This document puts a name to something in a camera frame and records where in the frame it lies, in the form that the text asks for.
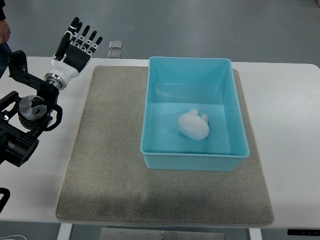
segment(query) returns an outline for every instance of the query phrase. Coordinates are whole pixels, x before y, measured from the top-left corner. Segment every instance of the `gray mat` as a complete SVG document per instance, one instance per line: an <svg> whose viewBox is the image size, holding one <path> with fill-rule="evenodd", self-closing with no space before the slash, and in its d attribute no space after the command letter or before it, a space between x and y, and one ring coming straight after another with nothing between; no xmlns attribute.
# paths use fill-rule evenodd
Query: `gray mat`
<svg viewBox="0 0 320 240"><path fill-rule="evenodd" d="M147 67L95 68L61 186L60 222L124 227L260 227L271 202L240 77L250 157L232 172L146 167L140 153Z"/></svg>

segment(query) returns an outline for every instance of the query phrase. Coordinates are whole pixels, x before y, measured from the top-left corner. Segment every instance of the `white toy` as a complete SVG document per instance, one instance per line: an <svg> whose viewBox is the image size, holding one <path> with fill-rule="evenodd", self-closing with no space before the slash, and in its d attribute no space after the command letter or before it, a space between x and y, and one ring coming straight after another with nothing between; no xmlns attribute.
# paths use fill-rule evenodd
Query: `white toy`
<svg viewBox="0 0 320 240"><path fill-rule="evenodd" d="M179 130L188 138L193 140L203 140L210 132L209 116L202 114L199 116L197 109L191 109L188 113L182 114L178 118Z"/></svg>

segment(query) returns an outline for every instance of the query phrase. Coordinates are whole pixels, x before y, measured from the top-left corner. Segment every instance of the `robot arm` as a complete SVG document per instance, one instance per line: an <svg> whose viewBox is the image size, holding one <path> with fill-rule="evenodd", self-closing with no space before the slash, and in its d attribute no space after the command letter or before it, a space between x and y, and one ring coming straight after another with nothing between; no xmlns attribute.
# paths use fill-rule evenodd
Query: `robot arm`
<svg viewBox="0 0 320 240"><path fill-rule="evenodd" d="M81 27L82 22L78 17L75 17L53 56L52 68L44 77L46 82L53 84L60 91L67 87L70 79L77 77L87 66L103 39L100 36L93 43L97 35L97 31L93 31L90 37L84 41L90 26L87 25L78 37Z"/></svg>
<svg viewBox="0 0 320 240"><path fill-rule="evenodd" d="M82 23L76 17L62 37L53 56L52 68L44 80L28 73L27 57L23 51L13 52L9 56L10 77L37 92L36 95L20 97L18 92L13 91L0 99L0 164L8 161L20 167L36 150L38 137L44 131L53 130L62 121L63 111L57 104L59 91L82 72L102 41L102 37L99 37L93 43L97 31L93 31L84 41L90 26L86 26L78 37L81 27ZM10 105L13 105L12 109L6 110ZM53 111L56 117L55 122L51 123ZM9 123L15 115L28 132Z"/></svg>

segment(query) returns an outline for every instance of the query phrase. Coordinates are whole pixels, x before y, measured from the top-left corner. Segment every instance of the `concrete floor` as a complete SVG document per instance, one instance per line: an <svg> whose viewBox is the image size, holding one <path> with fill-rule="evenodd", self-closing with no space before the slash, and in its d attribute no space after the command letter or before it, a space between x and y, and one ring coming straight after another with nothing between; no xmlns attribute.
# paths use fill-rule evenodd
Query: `concrete floor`
<svg viewBox="0 0 320 240"><path fill-rule="evenodd" d="M316 0L7 0L4 11L12 32L8 44L27 56L53 56L77 16L104 38L96 58L107 58L109 42L117 40L123 42L124 59L229 58L320 67ZM30 229L47 227L28 225ZM56 234L57 225L52 223L50 228ZM0 237L9 229L20 228L14 222L0 222ZM100 229L76 227L71 239L88 239L83 233L90 231L96 239ZM264 230L262 236L263 240L275 240L275 236L284 240L286 230Z"/></svg>

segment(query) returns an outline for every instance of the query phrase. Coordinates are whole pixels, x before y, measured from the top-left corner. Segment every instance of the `black mechanical bracket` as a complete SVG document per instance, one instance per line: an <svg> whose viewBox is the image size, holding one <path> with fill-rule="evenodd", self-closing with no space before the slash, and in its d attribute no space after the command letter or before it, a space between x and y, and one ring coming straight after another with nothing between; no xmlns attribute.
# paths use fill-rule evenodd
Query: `black mechanical bracket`
<svg viewBox="0 0 320 240"><path fill-rule="evenodd" d="M6 188L0 187L0 194L3 194L2 198L0 199L0 213L1 213L10 198L10 191Z"/></svg>
<svg viewBox="0 0 320 240"><path fill-rule="evenodd" d="M8 161L20 167L37 148L40 134L60 124L63 111L57 105L59 90L28 73L27 57L23 51L13 52L9 56L8 67L11 78L37 91L36 96L24 98L12 91L0 100L0 164ZM5 110L11 104L14 104L13 108ZM52 111L56 111L56 121L50 125ZM23 132L9 123L16 114L21 124L30 131Z"/></svg>

